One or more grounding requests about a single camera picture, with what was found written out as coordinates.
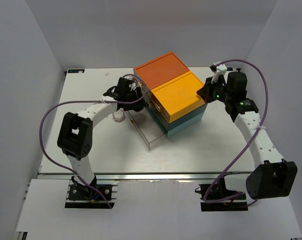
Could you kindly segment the clear pink round jar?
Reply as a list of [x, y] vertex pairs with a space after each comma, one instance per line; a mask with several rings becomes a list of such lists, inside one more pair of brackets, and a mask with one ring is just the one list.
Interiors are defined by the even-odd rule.
[[112, 118], [116, 123], [123, 122], [125, 120], [125, 113], [123, 110], [119, 109], [112, 114]]

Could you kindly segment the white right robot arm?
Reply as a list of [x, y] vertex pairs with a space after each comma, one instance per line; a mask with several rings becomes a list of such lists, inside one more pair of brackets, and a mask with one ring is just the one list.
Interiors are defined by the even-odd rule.
[[[248, 194], [253, 200], [287, 197], [296, 178], [297, 165], [286, 161], [271, 141], [263, 126], [264, 118], [255, 102], [247, 97], [247, 83], [245, 73], [233, 71], [227, 78], [221, 74], [208, 77], [197, 91], [206, 103], [224, 103], [226, 112], [246, 141], [236, 159], [249, 150], [254, 163], [250, 174], [223, 171], [206, 190], [203, 197], [206, 203], [231, 200], [242, 194]], [[209, 194], [213, 193], [221, 199], [209, 199]]]

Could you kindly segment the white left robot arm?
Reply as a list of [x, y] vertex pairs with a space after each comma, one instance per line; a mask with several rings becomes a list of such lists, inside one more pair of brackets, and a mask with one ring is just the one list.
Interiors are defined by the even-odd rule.
[[145, 107], [144, 87], [137, 80], [121, 77], [117, 85], [110, 87], [98, 103], [77, 112], [67, 112], [62, 120], [57, 146], [67, 156], [71, 178], [76, 189], [85, 199], [97, 195], [97, 179], [92, 171], [89, 152], [93, 145], [93, 129], [108, 116], [122, 111], [139, 112]]

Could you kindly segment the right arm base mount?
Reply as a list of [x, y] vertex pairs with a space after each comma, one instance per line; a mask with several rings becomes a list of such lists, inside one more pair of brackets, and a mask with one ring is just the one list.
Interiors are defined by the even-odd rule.
[[[200, 184], [194, 192], [200, 195], [200, 208], [202, 212], [241, 212], [248, 211], [248, 203], [245, 194], [239, 195], [237, 197], [219, 201], [217, 203], [206, 203], [204, 201], [204, 196], [209, 188], [210, 184]], [[236, 191], [226, 190], [223, 186], [222, 190], [218, 190], [218, 187], [215, 186], [208, 194], [207, 200], [219, 200], [235, 195]]]

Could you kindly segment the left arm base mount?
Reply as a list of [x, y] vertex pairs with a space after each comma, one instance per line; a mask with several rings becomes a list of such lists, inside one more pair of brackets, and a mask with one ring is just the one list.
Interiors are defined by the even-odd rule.
[[76, 182], [72, 176], [69, 181], [64, 207], [66, 209], [112, 209], [118, 193], [118, 185], [97, 184], [93, 187], [99, 192]]

